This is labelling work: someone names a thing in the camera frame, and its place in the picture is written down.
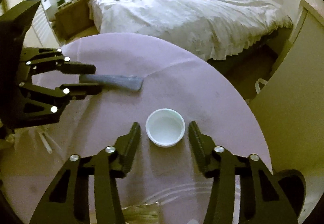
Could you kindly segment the blue wrapper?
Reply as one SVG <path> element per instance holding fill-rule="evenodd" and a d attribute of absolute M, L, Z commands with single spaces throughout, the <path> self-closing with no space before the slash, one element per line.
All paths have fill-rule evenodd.
<path fill-rule="evenodd" d="M 141 90 L 144 79 L 138 76 L 82 74 L 80 83 L 99 84 L 105 89 L 121 89 L 131 92 Z"/>

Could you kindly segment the wooden nightstand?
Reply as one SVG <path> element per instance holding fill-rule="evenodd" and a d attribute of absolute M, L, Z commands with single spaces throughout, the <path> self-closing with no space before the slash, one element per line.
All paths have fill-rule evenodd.
<path fill-rule="evenodd" d="M 94 25 L 90 19 L 89 0 L 74 0 L 55 14 L 56 24 L 62 38 L 70 39 Z"/>

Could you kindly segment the black trash bin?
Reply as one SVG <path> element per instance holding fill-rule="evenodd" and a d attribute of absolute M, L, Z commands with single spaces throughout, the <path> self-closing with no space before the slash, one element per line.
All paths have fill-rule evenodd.
<path fill-rule="evenodd" d="M 302 173 L 296 169 L 287 169 L 275 173 L 278 184 L 285 193 L 295 214 L 299 217 L 306 195 L 306 183 Z"/>

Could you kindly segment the white plastic cup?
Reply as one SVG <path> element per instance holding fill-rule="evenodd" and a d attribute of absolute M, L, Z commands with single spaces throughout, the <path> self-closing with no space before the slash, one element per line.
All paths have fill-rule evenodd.
<path fill-rule="evenodd" d="M 146 120 L 146 134 L 158 147 L 175 146 L 182 140 L 185 130 L 182 115 L 169 108 L 155 110 Z"/>

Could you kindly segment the round purple tablecloth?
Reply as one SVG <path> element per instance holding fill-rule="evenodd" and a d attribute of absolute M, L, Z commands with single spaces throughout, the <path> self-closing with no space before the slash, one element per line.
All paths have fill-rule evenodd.
<path fill-rule="evenodd" d="M 140 76 L 138 93 L 108 90 L 72 101 L 56 124 L 29 128 L 1 159 L 2 190 L 17 216 L 28 223 L 43 193 L 72 154 L 95 155 L 157 109 L 169 108 L 186 124 L 234 154 L 258 154 L 271 166 L 264 136 L 248 105 L 211 65 L 166 41 L 139 34 L 100 34 L 63 47 L 72 61 L 96 66 L 98 74 Z M 48 134 L 49 154 L 38 132 Z M 209 181 L 197 168 L 188 138 L 171 148 L 142 133 L 130 173 L 117 180 L 121 205 L 137 205 L 151 195 L 182 184 Z"/>

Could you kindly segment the bed with white duvet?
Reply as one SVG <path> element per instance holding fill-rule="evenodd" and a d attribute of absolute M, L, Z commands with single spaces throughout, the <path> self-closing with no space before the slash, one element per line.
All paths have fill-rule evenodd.
<path fill-rule="evenodd" d="M 203 60 L 240 54 L 293 23 L 274 0 L 89 0 L 99 33 L 136 33 Z"/>

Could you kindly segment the white cabinet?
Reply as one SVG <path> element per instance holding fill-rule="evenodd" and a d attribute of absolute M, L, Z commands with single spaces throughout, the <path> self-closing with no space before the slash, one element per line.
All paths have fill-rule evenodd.
<path fill-rule="evenodd" d="M 323 15 L 299 8 L 289 51 L 249 105 L 277 171 L 323 168 Z"/>

